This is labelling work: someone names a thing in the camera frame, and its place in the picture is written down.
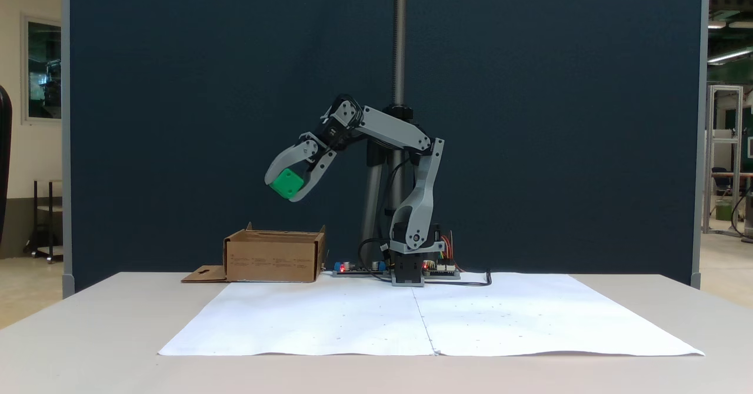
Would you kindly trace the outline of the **grey narrow moving gripper jaw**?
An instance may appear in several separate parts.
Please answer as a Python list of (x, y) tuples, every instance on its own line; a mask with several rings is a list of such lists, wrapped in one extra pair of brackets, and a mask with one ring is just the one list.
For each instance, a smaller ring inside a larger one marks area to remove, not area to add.
[(320, 151), (305, 161), (308, 167), (303, 176), (304, 184), (298, 192), (291, 198), (291, 203), (296, 203), (304, 199), (310, 191), (320, 182), (325, 172), (330, 169), (332, 162), (335, 160), (337, 152), (331, 149)]

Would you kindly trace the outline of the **grey wide fixed gripper jaw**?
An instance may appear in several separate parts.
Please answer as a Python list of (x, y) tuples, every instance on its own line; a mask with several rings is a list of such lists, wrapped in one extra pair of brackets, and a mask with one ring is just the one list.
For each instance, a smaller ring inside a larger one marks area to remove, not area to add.
[(274, 180), (284, 171), (284, 169), (304, 161), (303, 145), (296, 144), (282, 151), (272, 161), (271, 166), (267, 169), (264, 177), (266, 185), (272, 185)]

